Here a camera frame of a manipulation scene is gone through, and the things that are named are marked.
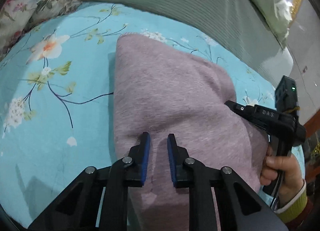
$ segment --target floral pillow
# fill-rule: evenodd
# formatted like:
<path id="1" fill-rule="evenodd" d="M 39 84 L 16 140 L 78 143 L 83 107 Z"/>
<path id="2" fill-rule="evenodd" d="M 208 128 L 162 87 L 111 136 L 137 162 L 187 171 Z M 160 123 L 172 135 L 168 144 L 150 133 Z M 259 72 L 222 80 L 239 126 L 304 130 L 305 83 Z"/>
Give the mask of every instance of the floral pillow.
<path id="1" fill-rule="evenodd" d="M 0 10 L 0 61 L 33 26 L 75 11 L 79 0 L 6 0 Z"/>

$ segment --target pink fabric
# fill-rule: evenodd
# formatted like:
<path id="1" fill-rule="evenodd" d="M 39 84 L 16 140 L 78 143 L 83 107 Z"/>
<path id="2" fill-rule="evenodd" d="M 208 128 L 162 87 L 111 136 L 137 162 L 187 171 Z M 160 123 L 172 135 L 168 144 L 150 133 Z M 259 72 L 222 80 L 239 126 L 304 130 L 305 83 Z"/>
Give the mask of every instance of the pink fabric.
<path id="1" fill-rule="evenodd" d="M 224 105 L 236 96 L 221 67 L 127 34 L 117 43 L 114 94 L 117 156 L 126 156 L 143 131 L 151 134 L 147 181 L 130 189 L 142 230 L 188 230 L 188 190 L 172 185 L 169 133 L 191 157 L 216 169 L 230 166 L 258 191 L 268 138 Z"/>

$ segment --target human hand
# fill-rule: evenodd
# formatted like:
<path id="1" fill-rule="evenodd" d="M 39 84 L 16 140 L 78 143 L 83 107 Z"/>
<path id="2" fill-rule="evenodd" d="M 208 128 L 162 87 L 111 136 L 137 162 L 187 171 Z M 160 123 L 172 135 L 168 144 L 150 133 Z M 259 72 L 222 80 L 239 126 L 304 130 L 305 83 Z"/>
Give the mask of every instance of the human hand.
<path id="1" fill-rule="evenodd" d="M 280 206 L 283 207 L 295 195 L 299 193 L 304 185 L 300 165 L 296 157 L 272 156 L 272 148 L 269 146 L 260 175 L 261 185 L 268 186 L 278 176 L 277 170 L 284 171 L 284 181 L 279 188 Z"/>

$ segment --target wall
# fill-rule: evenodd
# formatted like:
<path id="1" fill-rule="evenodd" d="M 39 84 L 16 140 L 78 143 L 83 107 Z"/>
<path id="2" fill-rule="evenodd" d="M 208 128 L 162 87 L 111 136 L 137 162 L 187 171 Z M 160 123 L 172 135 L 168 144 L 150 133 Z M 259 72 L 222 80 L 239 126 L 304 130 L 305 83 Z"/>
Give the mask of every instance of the wall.
<path id="1" fill-rule="evenodd" d="M 290 77 L 296 81 L 300 123 L 320 107 L 320 19 L 308 0 L 303 0 L 290 27 L 288 49 L 293 58 Z"/>

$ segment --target blue bedsheet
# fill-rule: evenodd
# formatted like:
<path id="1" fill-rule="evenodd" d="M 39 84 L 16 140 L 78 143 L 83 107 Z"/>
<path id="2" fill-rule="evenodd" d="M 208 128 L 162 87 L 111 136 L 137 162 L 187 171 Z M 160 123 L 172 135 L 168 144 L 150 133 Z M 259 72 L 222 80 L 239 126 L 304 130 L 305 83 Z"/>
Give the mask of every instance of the blue bedsheet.
<path id="1" fill-rule="evenodd" d="M 268 81 L 191 26 L 97 3 L 47 21 L 0 63 L 0 202 L 23 226 L 85 167 L 106 167 L 116 159 L 115 51 L 117 38 L 127 32 L 219 64 L 232 78 L 237 102 L 274 108 Z"/>

